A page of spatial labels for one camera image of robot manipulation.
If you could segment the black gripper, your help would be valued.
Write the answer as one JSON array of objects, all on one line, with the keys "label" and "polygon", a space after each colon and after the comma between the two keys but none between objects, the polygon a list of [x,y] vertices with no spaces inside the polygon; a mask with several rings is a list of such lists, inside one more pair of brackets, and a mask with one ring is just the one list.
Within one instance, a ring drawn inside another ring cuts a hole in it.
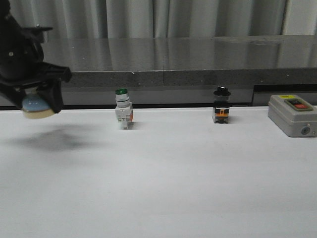
[{"label": "black gripper", "polygon": [[52,27],[21,27],[10,12],[10,2],[0,2],[0,95],[19,110],[26,96],[18,87],[37,86],[37,94],[58,114],[63,108],[61,81],[69,82],[68,67],[44,62],[39,37]]}]

